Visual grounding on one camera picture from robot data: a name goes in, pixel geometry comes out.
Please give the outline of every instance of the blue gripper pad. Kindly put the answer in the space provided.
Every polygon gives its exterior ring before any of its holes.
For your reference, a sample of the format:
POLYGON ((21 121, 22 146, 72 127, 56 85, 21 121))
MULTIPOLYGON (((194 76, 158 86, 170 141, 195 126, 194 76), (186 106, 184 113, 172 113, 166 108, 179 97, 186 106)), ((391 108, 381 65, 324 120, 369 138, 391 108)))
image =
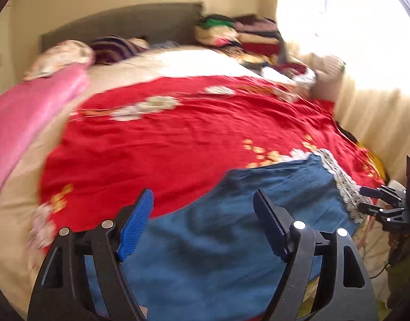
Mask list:
POLYGON ((117 255, 121 261, 124 261, 127 256, 135 251, 139 237, 150 217, 153 203, 153 192, 150 189, 146 189, 133 205, 134 210, 120 233, 120 246, 117 250, 117 255))

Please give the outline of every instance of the metal screw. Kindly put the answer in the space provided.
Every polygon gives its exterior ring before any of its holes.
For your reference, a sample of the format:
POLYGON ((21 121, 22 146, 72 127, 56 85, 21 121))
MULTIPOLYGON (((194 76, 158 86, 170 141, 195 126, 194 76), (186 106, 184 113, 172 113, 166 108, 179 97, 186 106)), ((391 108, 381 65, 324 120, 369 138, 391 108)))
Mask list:
POLYGON ((67 228, 67 227, 63 227, 59 230, 59 235, 62 236, 62 237, 64 237, 68 233, 69 233, 69 228, 67 228))
POLYGON ((348 231, 345 228, 337 228, 337 234, 341 237, 345 237, 348 235, 348 231))
POLYGON ((114 222, 111 220, 105 220, 101 224, 102 228, 105 228, 105 229, 111 228, 113 225, 114 225, 114 222))
POLYGON ((293 226, 297 229, 304 229, 306 228, 306 224, 302 221, 294 221, 293 226))

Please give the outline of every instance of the blue blanket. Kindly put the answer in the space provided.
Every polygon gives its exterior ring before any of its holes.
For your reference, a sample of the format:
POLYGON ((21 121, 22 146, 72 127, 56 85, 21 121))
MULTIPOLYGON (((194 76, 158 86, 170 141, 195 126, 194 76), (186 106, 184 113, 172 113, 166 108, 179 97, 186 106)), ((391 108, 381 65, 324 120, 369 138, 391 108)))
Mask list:
MULTIPOLYGON (((319 156, 231 170, 189 206, 150 220, 122 263, 149 320, 246 321, 266 309, 285 264, 273 255, 253 210, 258 188, 313 229, 344 227, 353 234, 358 226, 319 156)), ((316 259, 311 279, 320 265, 316 259)), ((90 257, 86 267, 97 310, 105 313, 90 257)))

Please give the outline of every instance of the lace trim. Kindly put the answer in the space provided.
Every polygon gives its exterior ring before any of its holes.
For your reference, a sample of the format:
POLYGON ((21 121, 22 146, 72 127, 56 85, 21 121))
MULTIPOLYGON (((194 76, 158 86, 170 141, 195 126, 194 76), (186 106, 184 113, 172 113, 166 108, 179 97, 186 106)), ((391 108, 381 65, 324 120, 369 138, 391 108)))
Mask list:
POLYGON ((358 211, 358 204, 371 204, 370 198, 360 195, 356 182, 339 166, 329 150, 320 148, 312 153, 321 157, 322 166, 334 176, 337 189, 346 204, 349 216, 355 223, 363 222, 367 215, 358 211))

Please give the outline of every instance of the pile of clothes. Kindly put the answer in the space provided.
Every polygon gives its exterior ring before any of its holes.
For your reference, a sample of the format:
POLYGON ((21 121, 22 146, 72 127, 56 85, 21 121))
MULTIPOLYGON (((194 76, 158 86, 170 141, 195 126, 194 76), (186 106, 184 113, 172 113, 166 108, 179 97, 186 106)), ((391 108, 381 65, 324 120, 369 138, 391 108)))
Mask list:
POLYGON ((210 14, 195 27, 195 35, 200 44, 217 49, 241 64, 268 66, 287 61, 284 40, 275 22, 255 14, 234 18, 210 14))
POLYGON ((234 18, 210 14, 195 26, 195 36, 200 44, 236 59, 264 78, 283 83, 303 98, 309 97, 316 83, 311 68, 288 62, 284 40, 271 19, 255 14, 234 18))

